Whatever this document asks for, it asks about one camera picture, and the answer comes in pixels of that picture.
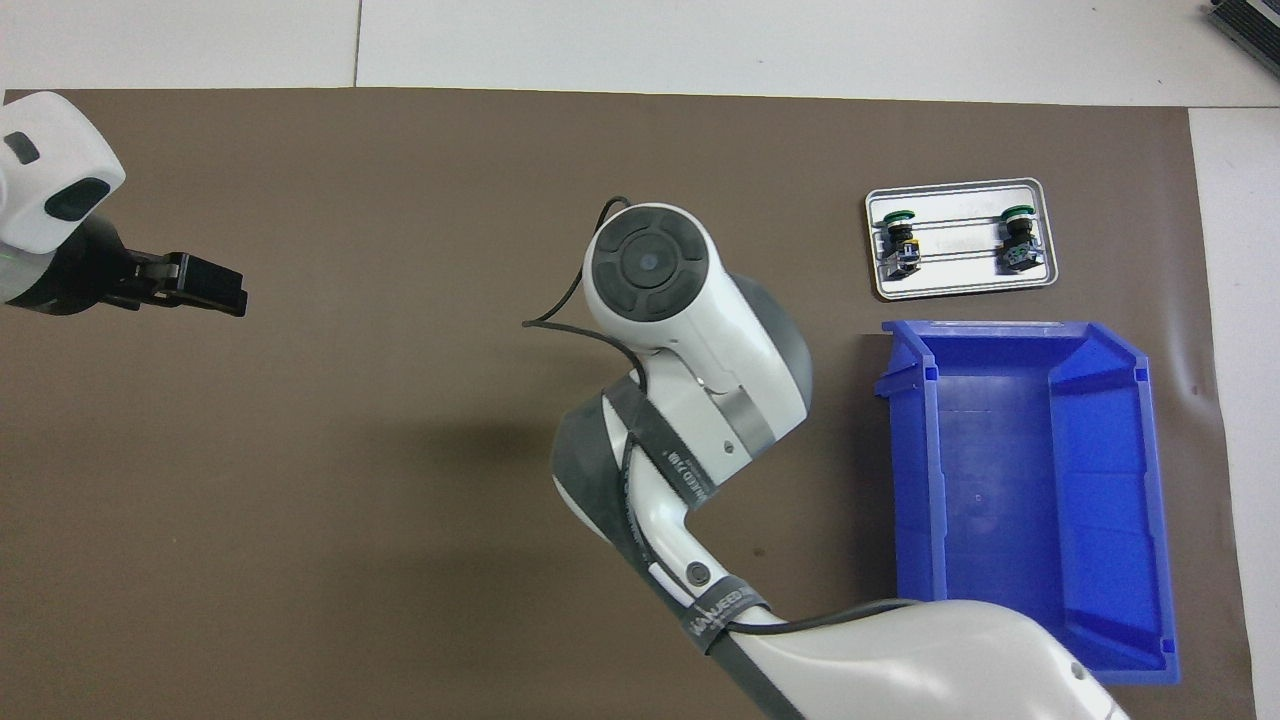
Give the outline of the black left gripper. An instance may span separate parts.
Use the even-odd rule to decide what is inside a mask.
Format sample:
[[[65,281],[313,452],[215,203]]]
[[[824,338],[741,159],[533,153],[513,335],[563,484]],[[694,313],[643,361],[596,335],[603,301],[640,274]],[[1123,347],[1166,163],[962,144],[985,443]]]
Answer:
[[[125,282],[125,299],[116,292]],[[67,316],[96,304],[136,310],[136,304],[197,307],[243,316],[243,275],[188,252],[131,252],[114,224],[90,215],[54,251],[35,254],[3,245],[3,304]]]

